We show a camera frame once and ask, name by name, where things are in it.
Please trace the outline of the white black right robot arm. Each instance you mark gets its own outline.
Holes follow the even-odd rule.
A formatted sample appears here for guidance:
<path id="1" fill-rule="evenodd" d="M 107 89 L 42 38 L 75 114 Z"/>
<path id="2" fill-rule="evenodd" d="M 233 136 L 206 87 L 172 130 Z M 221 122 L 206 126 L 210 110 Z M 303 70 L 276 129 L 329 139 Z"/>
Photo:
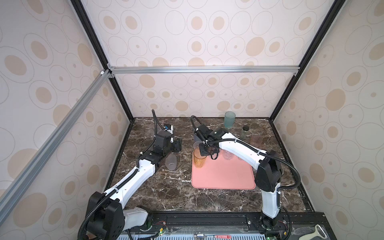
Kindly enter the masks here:
<path id="1" fill-rule="evenodd" d="M 248 163 L 256 170 L 255 183 L 262 192 L 262 217 L 274 221 L 280 213 L 282 166 L 276 157 L 240 140 L 226 129 L 211 130 L 204 125 L 195 129 L 195 135 L 203 142 L 199 145 L 204 156 L 227 151 Z"/>

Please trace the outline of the tall blue frosted tumbler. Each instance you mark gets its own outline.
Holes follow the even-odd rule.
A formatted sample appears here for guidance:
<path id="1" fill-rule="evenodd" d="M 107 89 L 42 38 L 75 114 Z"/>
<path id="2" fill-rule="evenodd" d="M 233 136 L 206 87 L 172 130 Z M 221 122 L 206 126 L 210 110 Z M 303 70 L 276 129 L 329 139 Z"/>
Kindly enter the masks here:
<path id="1" fill-rule="evenodd" d="M 194 136 L 194 142 L 199 142 L 200 141 L 200 138 L 197 135 L 193 134 L 193 136 Z"/>

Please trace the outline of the tall yellow plastic tumbler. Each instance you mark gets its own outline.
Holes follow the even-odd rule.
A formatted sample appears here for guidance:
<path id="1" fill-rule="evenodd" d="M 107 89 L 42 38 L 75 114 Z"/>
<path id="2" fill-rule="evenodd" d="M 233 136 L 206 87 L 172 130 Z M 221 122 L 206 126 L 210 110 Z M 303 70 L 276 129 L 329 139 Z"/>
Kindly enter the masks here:
<path id="1" fill-rule="evenodd" d="M 194 166 L 198 169 L 202 168 L 205 164 L 206 156 L 201 155 L 199 147 L 194 149 L 193 155 L 194 155 L 194 158 L 193 158 Z"/>

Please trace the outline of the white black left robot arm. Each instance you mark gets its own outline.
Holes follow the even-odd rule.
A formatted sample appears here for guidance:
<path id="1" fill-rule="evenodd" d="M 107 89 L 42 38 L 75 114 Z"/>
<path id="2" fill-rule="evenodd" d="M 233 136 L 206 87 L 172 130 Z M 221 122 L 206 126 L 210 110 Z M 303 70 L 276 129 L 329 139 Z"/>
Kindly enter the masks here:
<path id="1" fill-rule="evenodd" d="M 156 173 L 161 161 L 181 149 L 182 140 L 172 130 L 155 134 L 152 145 L 139 154 L 137 165 L 127 175 L 103 193 L 91 195 L 77 238 L 86 240 L 90 233 L 96 240 L 116 240 L 123 231 L 144 225 L 148 211 L 124 208 L 138 188 Z"/>

